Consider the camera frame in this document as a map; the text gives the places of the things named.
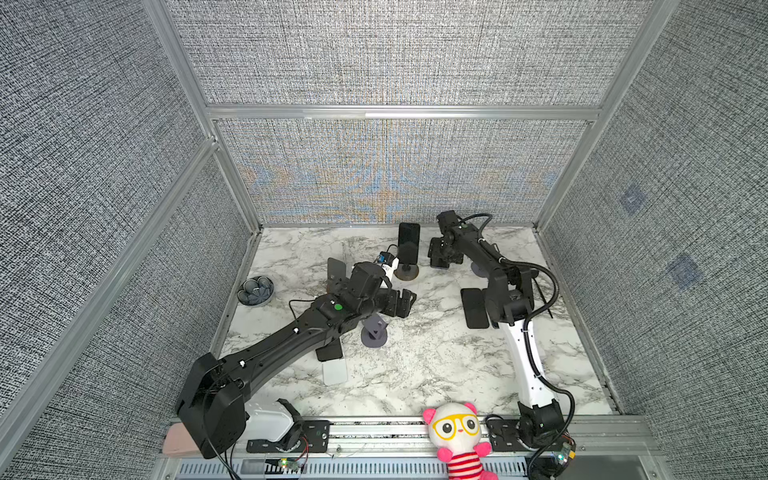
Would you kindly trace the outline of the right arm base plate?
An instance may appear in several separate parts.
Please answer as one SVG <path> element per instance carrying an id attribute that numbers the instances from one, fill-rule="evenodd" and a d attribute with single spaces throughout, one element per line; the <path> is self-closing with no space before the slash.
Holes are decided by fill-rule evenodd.
<path id="1" fill-rule="evenodd" d="M 557 436 L 557 430 L 525 438 L 518 428 L 517 418 L 489 415 L 484 424 L 493 452 L 535 452 L 541 447 L 545 447 L 547 452 L 576 449 L 575 440 L 568 433 Z"/>

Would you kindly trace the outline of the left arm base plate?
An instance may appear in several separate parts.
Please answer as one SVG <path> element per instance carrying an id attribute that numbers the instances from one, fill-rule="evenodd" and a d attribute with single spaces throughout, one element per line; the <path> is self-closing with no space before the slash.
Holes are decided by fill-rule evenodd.
<path id="1" fill-rule="evenodd" d="M 288 455 L 298 455 L 305 451 L 309 453 L 326 453 L 331 425 L 332 423 L 327 420 L 305 420 L 292 426 L 277 441 L 249 439 L 246 445 L 246 452 L 287 453 Z"/>

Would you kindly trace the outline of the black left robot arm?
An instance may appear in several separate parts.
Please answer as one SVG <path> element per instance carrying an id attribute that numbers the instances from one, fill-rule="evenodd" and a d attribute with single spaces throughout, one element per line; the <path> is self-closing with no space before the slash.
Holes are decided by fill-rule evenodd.
<path id="1" fill-rule="evenodd" d="M 195 360 L 176 401 L 177 416 L 202 457 L 216 458 L 244 433 L 246 402 L 276 374 L 377 314 L 408 317 L 416 299 L 408 289 L 394 289 L 381 265 L 359 262 L 289 325 L 221 359 L 206 353 Z"/>

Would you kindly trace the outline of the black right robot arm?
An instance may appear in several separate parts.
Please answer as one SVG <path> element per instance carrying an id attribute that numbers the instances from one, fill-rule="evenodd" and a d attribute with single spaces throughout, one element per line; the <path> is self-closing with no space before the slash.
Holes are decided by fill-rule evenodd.
<path id="1" fill-rule="evenodd" d="M 532 320 L 551 305 L 535 306 L 533 284 L 548 270 L 530 262 L 512 261 L 483 237 L 482 229 L 448 210 L 437 215 L 441 235 L 430 241 L 428 258 L 433 268 L 447 269 L 469 258 L 484 273 L 487 287 L 463 301 L 469 315 L 482 313 L 497 324 L 512 348 L 519 382 L 518 435 L 529 449 L 545 448 L 565 428 L 555 389 L 543 375 L 535 345 Z"/>

